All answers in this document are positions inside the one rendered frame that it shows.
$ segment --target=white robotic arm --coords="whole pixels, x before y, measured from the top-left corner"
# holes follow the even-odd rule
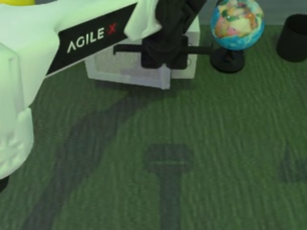
[[[46,77],[126,39],[161,29],[157,0],[58,0],[0,4],[0,179],[31,152],[29,105]]]

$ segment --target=blue globe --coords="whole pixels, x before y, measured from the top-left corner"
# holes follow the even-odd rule
[[[264,25],[263,11],[254,0],[224,0],[214,9],[210,22],[217,43],[229,50],[255,44]]]

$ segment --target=black robotic arm section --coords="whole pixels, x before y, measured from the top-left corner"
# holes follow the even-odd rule
[[[141,65],[157,69],[166,64],[170,69],[186,69],[189,54],[209,55],[212,46],[189,46],[184,34],[191,26],[207,0],[159,0],[155,9],[161,30],[142,40],[141,45],[118,44],[117,52],[140,52]]]

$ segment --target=globe stand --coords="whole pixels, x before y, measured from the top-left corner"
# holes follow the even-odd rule
[[[219,48],[210,55],[211,65],[222,73],[237,73],[245,66],[243,51]]]

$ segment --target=red letter x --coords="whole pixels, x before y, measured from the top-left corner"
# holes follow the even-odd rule
[[[115,33],[115,26],[117,25],[117,23],[113,23],[111,25],[109,25],[109,32],[108,32],[108,35],[112,34],[112,33]]]

